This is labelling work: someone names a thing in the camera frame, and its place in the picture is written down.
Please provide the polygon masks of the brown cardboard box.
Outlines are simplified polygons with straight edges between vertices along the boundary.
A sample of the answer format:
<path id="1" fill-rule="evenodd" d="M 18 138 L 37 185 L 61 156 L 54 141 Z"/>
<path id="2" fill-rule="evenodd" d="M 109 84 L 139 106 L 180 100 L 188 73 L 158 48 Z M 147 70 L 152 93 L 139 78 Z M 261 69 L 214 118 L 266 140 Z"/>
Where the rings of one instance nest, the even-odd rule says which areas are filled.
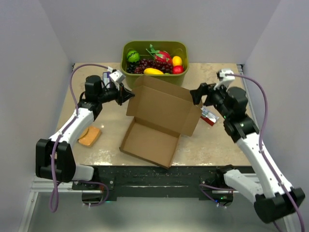
<path id="1" fill-rule="evenodd" d="M 192 136 L 201 116 L 201 100 L 193 102 L 190 91 L 143 75 L 134 83 L 128 102 L 132 116 L 120 151 L 168 169 L 181 135 Z"/>

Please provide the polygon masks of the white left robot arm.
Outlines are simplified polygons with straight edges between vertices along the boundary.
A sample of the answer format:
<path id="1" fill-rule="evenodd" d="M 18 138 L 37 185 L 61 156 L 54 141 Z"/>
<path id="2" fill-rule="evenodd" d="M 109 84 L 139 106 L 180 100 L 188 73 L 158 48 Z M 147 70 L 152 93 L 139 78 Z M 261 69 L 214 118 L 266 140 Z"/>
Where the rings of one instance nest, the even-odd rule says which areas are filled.
<path id="1" fill-rule="evenodd" d="M 124 87 L 124 79 L 120 71 L 112 72 L 109 79 L 102 79 L 98 75 L 86 78 L 85 91 L 80 95 L 77 109 L 69 120 L 54 135 L 36 143 L 37 177 L 66 183 L 81 180 L 88 189 L 99 186 L 100 178 L 94 174 L 94 168 L 77 164 L 72 148 L 82 132 L 97 119 L 104 103 L 115 101 L 122 105 L 134 96 Z"/>

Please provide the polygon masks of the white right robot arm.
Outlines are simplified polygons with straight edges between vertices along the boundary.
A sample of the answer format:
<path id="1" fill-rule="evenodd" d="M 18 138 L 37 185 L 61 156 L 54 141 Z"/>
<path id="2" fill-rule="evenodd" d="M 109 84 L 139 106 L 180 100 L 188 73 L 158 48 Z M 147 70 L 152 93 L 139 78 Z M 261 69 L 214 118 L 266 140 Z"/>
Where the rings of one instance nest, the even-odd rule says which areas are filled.
<path id="1" fill-rule="evenodd" d="M 266 224 L 275 222 L 296 212 L 305 199 L 302 188 L 294 188 L 278 169 L 274 160 L 260 140 L 255 122 L 247 115 L 246 91 L 239 87 L 214 88 L 214 84 L 202 83 L 190 94 L 195 105 L 206 96 L 204 106 L 214 106 L 224 118 L 224 129 L 250 162 L 259 183 L 227 166 L 216 176 L 217 188 L 234 188 L 253 203 L 258 217 Z"/>

